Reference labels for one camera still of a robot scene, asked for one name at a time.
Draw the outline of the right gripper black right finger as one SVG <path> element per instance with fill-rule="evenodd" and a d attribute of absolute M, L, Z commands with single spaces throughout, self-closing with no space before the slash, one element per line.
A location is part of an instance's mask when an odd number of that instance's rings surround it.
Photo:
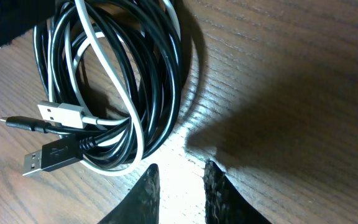
<path fill-rule="evenodd" d="M 206 161 L 203 181 L 207 224 L 270 224 L 239 193 L 214 161 Z"/>

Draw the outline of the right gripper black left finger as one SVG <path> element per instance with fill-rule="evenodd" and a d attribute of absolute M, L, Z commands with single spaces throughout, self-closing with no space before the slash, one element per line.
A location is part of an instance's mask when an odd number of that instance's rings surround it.
<path fill-rule="evenodd" d="M 158 224 L 160 177 L 157 164 L 151 164 L 123 200 L 99 223 Z"/>

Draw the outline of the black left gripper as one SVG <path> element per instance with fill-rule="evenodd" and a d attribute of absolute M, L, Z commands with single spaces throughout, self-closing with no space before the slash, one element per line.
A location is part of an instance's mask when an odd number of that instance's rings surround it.
<path fill-rule="evenodd" d="M 0 0 L 0 46 L 50 18 L 56 0 Z"/>

